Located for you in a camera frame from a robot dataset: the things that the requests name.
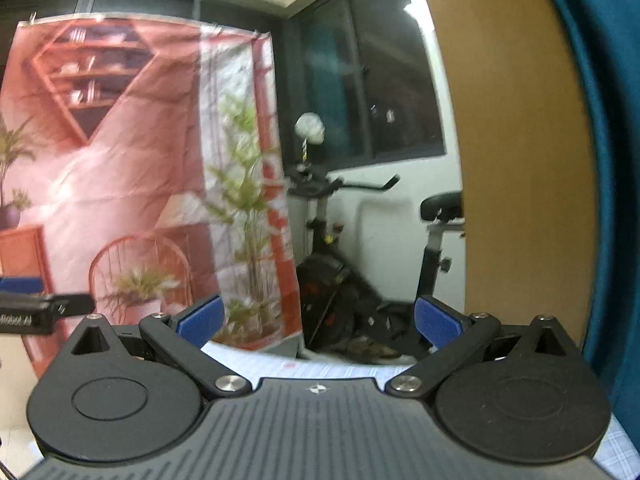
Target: hexagonal shelf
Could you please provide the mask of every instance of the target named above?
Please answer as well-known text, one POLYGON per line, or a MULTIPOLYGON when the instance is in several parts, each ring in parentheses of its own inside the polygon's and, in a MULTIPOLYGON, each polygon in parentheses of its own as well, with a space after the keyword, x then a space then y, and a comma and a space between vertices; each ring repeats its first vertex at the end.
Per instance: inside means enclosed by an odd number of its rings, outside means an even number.
POLYGON ((153 58, 130 20, 71 21, 32 59, 82 145, 153 58))

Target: ribbed gray surface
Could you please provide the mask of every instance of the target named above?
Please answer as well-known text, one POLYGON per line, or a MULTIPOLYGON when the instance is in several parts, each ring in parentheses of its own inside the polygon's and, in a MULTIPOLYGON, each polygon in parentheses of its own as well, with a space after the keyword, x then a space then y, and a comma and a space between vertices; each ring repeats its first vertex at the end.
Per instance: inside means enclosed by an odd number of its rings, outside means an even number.
POLYGON ((174 449, 133 465, 95 468, 47 459, 28 480, 604 480, 587 458, 525 468, 452 442, 423 405, 373 380, 268 379, 220 400, 174 449), (316 394, 312 386, 326 388, 316 394))

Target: pink tapestry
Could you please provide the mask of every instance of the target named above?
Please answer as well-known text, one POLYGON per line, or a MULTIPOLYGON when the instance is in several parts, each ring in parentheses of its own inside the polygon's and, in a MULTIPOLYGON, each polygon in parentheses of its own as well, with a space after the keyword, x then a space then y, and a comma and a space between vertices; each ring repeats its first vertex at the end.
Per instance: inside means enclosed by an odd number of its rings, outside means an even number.
MULTIPOLYGON (((220 293, 216 341, 300 332, 271 38, 145 16, 21 23, 0 94, 0 266, 114 324, 220 293)), ((78 323, 25 341, 41 374, 78 323)))

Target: white round object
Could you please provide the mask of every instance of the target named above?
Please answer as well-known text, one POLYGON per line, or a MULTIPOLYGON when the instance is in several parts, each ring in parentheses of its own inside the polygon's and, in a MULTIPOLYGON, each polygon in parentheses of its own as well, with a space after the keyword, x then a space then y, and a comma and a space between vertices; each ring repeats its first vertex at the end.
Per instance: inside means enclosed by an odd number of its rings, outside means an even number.
POLYGON ((306 139, 310 144, 324 142, 324 124, 318 114, 307 112, 300 115, 296 123, 296 134, 306 139))

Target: purple pot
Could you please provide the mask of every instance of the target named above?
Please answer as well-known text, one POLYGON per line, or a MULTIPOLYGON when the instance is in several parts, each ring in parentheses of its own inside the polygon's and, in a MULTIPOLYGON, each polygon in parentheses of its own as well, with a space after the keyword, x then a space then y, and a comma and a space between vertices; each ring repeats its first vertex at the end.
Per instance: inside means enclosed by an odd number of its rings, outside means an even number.
POLYGON ((20 210, 13 204, 0 207, 0 230, 14 229, 20 223, 20 210))

